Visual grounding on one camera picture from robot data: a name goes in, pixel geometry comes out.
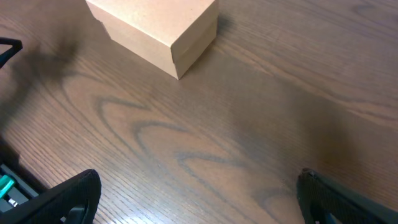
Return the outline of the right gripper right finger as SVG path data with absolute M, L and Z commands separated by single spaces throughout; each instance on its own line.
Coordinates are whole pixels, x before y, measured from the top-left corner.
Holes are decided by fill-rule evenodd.
M 311 169 L 297 179 L 297 200 L 306 224 L 397 223 L 397 212 Z

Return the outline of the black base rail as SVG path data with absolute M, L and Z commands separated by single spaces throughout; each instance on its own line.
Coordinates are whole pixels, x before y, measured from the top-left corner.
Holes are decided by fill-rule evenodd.
M 1 213 L 37 197 L 39 193 L 5 164 L 1 164 Z

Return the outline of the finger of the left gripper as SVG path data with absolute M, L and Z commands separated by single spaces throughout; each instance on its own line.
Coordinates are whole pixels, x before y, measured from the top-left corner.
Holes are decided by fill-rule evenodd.
M 1 37 L 1 45 L 10 45 L 11 48 L 1 53 L 0 68 L 2 68 L 7 61 L 12 58 L 16 53 L 23 49 L 22 41 L 17 39 L 10 39 Z

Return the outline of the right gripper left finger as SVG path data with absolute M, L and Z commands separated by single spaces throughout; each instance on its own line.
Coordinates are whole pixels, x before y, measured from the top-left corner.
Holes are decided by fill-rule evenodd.
M 97 171 L 88 169 L 1 214 L 1 223 L 92 224 L 101 197 Z

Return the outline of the cardboard box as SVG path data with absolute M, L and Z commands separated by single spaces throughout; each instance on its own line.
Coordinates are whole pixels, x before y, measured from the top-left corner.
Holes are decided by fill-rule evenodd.
M 181 79 L 215 39 L 217 0 L 87 0 L 112 40 Z

